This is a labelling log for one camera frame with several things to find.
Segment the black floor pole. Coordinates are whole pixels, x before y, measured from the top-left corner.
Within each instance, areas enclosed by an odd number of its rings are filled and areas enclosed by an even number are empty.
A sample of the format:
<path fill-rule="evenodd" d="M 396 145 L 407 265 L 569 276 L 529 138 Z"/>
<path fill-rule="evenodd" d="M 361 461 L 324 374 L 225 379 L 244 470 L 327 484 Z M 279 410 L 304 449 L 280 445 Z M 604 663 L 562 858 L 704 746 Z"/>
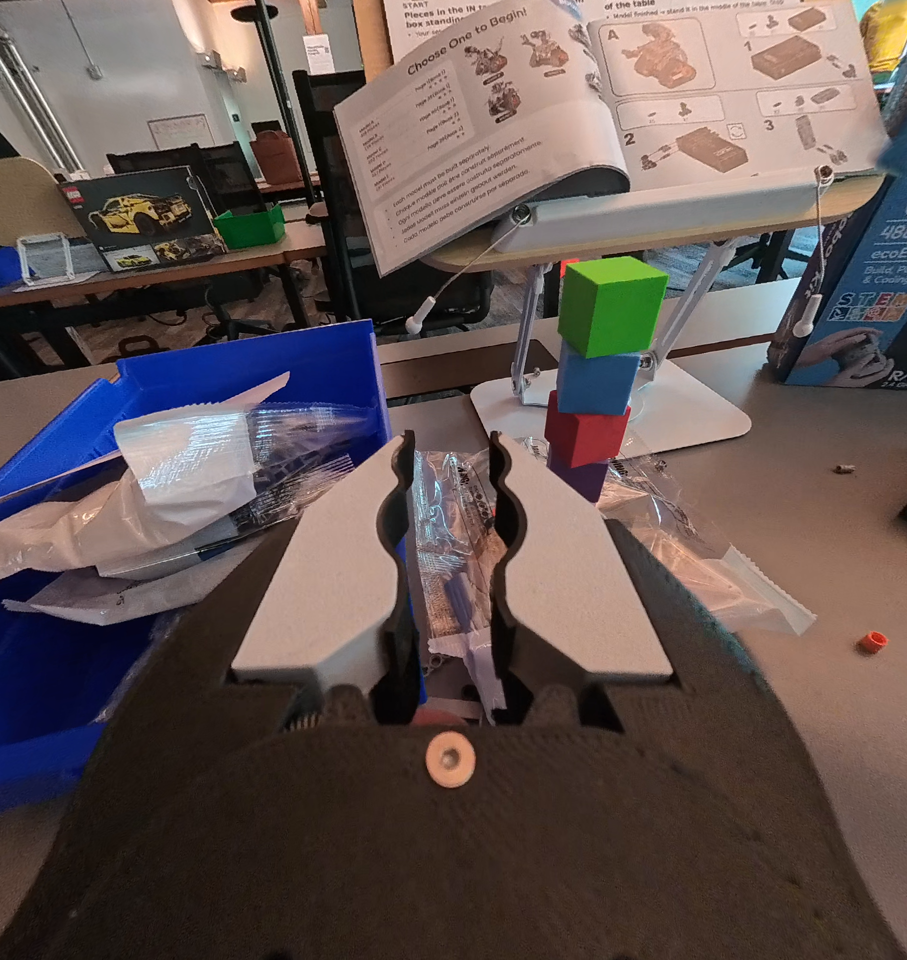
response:
<path fill-rule="evenodd" d="M 266 61 L 270 82 L 278 102 L 282 123 L 293 142 L 294 151 L 303 179 L 305 201 L 309 207 L 312 207 L 316 203 L 316 193 L 313 186 L 312 175 L 309 169 L 307 157 L 303 149 L 299 128 L 296 124 L 292 98 L 288 89 L 285 73 L 271 27 L 271 19 L 274 17 L 275 14 L 270 13 L 270 6 L 268 5 L 268 2 L 255 1 L 255 20 L 257 24 L 256 30 Z"/>

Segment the green foam cube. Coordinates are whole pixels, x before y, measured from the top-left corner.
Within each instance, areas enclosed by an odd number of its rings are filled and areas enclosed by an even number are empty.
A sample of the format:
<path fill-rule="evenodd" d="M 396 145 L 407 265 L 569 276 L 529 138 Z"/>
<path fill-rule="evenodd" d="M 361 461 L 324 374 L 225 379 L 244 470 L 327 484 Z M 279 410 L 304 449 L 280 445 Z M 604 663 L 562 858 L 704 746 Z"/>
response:
<path fill-rule="evenodd" d="M 563 280 L 558 332 L 587 358 L 645 352 L 668 283 L 667 273 L 632 256 L 581 260 Z"/>

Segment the red foam cube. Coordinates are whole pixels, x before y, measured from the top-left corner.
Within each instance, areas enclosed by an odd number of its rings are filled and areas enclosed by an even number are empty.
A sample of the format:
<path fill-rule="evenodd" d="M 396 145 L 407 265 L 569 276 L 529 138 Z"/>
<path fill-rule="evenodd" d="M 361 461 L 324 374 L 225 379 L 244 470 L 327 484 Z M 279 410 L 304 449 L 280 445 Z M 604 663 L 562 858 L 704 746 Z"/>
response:
<path fill-rule="evenodd" d="M 543 430 L 550 454 L 572 469 L 619 457 L 630 413 L 630 406 L 623 414 L 563 413 L 558 408 L 558 391 L 552 390 Z"/>

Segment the blue toy robot box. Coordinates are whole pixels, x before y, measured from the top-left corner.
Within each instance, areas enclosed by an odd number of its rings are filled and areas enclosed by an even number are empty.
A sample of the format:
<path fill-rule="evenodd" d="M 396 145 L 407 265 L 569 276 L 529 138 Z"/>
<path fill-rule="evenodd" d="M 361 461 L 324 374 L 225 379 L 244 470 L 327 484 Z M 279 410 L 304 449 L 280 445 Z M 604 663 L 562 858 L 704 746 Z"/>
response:
<path fill-rule="evenodd" d="M 882 119 L 879 190 L 824 228 L 768 347 L 783 384 L 907 393 L 907 58 Z"/>

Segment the yellow object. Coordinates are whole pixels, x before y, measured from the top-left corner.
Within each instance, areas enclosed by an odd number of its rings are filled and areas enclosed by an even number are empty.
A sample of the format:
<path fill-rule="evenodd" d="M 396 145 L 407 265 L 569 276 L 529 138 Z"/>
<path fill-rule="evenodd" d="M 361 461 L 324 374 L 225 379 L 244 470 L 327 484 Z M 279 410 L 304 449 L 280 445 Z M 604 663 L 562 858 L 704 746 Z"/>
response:
<path fill-rule="evenodd" d="M 907 54 L 907 1 L 879 1 L 859 19 L 869 72 L 891 75 Z"/>

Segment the white book stand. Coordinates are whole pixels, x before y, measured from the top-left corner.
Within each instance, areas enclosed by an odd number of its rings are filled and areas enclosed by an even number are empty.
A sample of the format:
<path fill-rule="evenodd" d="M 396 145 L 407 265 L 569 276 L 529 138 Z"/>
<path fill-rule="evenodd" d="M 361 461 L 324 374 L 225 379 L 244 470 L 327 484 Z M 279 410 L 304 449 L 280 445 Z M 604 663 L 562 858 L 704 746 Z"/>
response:
<path fill-rule="evenodd" d="M 527 269 L 524 306 L 508 378 L 481 383 L 471 403 L 487 431 L 515 439 L 545 438 L 548 393 L 557 371 L 525 374 L 536 298 L 551 265 L 564 258 L 609 254 L 615 247 L 639 250 L 643 241 L 711 241 L 692 280 L 657 323 L 652 347 L 640 354 L 621 455 L 682 450 L 739 438 L 751 420 L 668 359 L 677 338 L 695 315 L 714 280 L 729 263 L 737 240 L 777 223 L 797 224 L 808 214 L 820 223 L 822 196 L 834 179 L 835 162 L 751 175 L 728 185 L 697 184 L 632 191 L 605 198 L 569 198 L 519 204 L 504 216 L 478 255 L 491 269 L 496 258 L 517 256 Z"/>

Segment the purple foam cube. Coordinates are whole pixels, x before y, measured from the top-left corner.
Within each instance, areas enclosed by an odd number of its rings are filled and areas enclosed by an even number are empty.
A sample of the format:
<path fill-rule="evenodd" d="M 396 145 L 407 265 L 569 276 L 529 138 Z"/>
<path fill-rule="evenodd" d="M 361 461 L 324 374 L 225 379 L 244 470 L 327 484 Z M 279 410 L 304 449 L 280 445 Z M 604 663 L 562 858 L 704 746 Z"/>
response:
<path fill-rule="evenodd" d="M 547 468 L 589 503 L 595 505 L 600 501 L 608 474 L 609 461 L 570 466 L 556 458 L 549 458 Z"/>

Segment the beige rounded board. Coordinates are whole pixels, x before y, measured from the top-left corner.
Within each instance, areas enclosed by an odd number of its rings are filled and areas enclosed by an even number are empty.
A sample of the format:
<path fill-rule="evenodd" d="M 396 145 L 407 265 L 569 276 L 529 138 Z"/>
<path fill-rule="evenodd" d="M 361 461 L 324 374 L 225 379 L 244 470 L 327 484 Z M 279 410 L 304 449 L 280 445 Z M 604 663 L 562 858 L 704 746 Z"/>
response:
<path fill-rule="evenodd" d="M 0 159 L 0 247 L 26 236 L 87 238 L 54 176 L 24 157 Z"/>

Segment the blue plastic bin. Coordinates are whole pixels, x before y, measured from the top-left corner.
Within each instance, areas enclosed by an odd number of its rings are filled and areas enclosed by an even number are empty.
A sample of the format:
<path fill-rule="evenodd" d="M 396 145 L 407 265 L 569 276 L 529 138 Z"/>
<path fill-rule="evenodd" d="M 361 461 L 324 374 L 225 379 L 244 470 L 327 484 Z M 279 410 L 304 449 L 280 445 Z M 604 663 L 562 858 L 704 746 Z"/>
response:
<path fill-rule="evenodd" d="M 58 374 L 0 383 L 0 498 L 116 450 L 114 426 L 158 411 L 223 402 L 282 375 L 281 402 L 341 404 L 375 411 L 375 432 L 350 449 L 364 462 L 390 438 L 387 398 L 370 320 L 188 347 L 119 361 L 70 402 L 53 400 L 21 437 L 14 420 L 27 401 L 49 401 Z M 148 648 L 155 616 L 116 625 L 71 622 L 27 603 L 57 572 L 27 569 L 0 581 L 0 811 L 73 789 L 102 732 L 96 719 Z"/>

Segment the clear bag of grey parts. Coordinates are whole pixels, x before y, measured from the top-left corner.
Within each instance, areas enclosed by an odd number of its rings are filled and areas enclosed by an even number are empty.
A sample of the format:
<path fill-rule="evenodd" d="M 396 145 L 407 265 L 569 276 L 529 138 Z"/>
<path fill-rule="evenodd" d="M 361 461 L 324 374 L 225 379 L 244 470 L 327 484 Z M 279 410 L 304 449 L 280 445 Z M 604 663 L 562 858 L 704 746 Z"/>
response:
<path fill-rule="evenodd" d="M 199 528 L 288 481 L 383 443 L 376 405 L 221 401 L 145 414 L 113 426 L 147 508 Z"/>

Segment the silver duct pipes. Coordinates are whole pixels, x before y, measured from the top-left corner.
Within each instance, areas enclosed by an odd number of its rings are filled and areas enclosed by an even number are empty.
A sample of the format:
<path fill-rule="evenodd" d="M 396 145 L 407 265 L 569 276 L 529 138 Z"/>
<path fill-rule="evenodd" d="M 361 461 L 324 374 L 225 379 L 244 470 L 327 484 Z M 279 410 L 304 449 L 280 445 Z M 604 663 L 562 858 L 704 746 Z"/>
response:
<path fill-rule="evenodd" d="M 15 107 L 54 169 L 67 174 L 84 166 L 13 36 L 1 24 L 0 91 Z"/>

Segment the white wall board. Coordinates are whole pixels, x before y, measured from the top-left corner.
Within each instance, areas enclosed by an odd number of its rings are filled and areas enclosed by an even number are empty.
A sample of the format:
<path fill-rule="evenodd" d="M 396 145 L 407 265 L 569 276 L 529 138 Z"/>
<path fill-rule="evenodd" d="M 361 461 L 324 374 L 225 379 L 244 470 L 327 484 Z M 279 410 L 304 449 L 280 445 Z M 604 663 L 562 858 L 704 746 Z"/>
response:
<path fill-rule="evenodd" d="M 151 119 L 147 121 L 147 127 L 158 151 L 190 146 L 210 149 L 217 146 L 205 113 Z"/>

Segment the blue foam cube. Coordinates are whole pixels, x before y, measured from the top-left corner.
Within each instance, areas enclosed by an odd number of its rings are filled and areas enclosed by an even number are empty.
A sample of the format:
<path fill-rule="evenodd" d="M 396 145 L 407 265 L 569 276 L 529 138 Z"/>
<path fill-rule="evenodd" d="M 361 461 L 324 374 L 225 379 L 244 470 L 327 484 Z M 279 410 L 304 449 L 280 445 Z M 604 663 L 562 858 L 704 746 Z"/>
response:
<path fill-rule="evenodd" d="M 561 342 L 556 378 L 556 406 L 563 414 L 621 416 L 641 363 L 639 353 L 587 358 Z"/>

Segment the black yellow car box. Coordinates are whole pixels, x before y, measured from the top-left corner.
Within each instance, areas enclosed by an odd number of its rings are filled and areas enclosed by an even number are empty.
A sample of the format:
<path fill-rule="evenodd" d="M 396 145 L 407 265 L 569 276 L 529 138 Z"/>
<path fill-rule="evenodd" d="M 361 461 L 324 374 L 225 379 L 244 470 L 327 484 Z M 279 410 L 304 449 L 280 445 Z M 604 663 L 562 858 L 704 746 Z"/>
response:
<path fill-rule="evenodd" d="M 188 166 L 57 186 L 113 274 L 185 265 L 228 252 L 205 188 Z"/>

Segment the clear printed plastic bag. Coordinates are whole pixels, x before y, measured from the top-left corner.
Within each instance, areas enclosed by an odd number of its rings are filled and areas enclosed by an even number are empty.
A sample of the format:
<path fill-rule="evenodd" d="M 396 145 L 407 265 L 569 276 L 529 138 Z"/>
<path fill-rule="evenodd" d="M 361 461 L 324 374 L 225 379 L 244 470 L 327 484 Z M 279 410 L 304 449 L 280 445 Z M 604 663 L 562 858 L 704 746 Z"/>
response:
<path fill-rule="evenodd" d="M 629 440 L 610 463 L 597 504 L 623 522 L 727 630 L 757 627 L 800 636 L 815 615 L 764 574 L 718 528 L 686 505 L 666 461 Z M 490 578 L 506 548 L 494 529 L 488 452 L 423 451 L 411 488 L 417 570 L 425 606 L 423 677 L 428 700 L 492 723 L 506 706 L 492 658 Z"/>

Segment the clear acrylic stand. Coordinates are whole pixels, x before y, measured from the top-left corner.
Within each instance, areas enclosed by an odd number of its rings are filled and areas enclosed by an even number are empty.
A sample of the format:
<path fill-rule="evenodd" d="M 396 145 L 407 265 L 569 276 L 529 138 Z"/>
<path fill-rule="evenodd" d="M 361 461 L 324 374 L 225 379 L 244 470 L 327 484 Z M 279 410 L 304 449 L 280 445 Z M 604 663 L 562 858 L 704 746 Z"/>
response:
<path fill-rule="evenodd" d="M 76 280 L 70 238 L 63 232 L 20 236 L 15 250 L 20 278 L 26 287 L 62 285 Z"/>

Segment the clear bag of blue parts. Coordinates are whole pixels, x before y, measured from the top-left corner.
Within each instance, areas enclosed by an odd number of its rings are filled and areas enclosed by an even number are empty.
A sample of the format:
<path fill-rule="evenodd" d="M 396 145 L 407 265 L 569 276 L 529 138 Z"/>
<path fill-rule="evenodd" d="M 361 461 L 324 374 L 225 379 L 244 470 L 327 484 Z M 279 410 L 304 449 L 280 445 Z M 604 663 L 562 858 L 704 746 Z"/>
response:
<path fill-rule="evenodd" d="M 0 582 L 55 574 L 22 601 L 3 587 L 2 605 L 98 627 L 196 605 L 266 537 L 237 537 L 226 517 L 212 529 L 188 533 L 162 519 L 125 470 L 81 499 L 46 499 L 0 520 Z"/>

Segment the wooden background desk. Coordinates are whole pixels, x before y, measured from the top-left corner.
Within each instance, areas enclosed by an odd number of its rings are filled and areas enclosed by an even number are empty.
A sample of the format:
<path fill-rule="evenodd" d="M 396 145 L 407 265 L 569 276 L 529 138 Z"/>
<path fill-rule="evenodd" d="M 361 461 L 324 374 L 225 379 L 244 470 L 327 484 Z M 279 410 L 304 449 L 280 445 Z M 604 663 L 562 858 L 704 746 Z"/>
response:
<path fill-rule="evenodd" d="M 180 261 L 147 270 L 102 271 L 84 281 L 0 289 L 0 381 L 92 366 L 68 330 L 179 306 L 173 284 L 200 286 L 207 294 L 221 277 L 275 270 L 294 327 L 307 329 L 303 297 L 293 276 L 297 261 L 327 255 L 318 224 L 292 222 L 274 244 L 229 251 L 199 261 Z"/>

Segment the green plastic bin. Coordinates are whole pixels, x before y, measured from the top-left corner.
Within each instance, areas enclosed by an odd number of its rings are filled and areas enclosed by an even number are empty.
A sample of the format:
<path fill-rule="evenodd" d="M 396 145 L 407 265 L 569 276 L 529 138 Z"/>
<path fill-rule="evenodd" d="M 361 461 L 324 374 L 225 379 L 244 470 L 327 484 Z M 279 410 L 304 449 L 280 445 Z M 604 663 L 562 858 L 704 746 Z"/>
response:
<path fill-rule="evenodd" d="M 283 241 L 287 230 L 284 210 L 278 203 L 253 213 L 228 210 L 216 216 L 212 225 L 229 251 L 277 244 Z"/>

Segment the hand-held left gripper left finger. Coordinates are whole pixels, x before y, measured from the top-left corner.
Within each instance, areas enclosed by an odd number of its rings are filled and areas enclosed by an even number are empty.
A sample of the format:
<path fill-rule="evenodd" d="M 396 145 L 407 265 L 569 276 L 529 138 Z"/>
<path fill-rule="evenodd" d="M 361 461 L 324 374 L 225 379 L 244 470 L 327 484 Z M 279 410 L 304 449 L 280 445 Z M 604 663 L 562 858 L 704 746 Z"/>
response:
<path fill-rule="evenodd" d="M 292 683 L 320 706 L 365 695 L 408 724 L 422 671 L 407 570 L 415 435 L 405 431 L 306 507 L 231 662 L 239 681 Z"/>

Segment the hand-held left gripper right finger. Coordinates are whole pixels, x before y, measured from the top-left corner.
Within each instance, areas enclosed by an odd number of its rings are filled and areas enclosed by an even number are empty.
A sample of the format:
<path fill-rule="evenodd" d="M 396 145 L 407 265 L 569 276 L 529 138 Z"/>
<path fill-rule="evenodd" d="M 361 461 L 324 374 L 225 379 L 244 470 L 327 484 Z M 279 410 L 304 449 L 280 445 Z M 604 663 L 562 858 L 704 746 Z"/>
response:
<path fill-rule="evenodd" d="M 493 431 L 489 474 L 504 551 L 489 579 L 491 645 L 519 723 L 547 688 L 583 703 L 605 684 L 663 685 L 674 670 L 597 506 L 519 441 Z"/>

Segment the white instruction booklet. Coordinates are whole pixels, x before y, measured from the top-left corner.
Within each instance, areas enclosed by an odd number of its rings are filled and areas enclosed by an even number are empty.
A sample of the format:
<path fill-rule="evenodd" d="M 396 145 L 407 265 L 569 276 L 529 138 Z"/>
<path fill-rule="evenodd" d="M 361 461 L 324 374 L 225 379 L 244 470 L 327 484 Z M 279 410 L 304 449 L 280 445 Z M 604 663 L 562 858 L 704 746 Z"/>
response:
<path fill-rule="evenodd" d="M 889 141 L 849 2 L 453 11 L 334 110 L 382 277 L 490 221 L 526 252 L 799 219 Z"/>

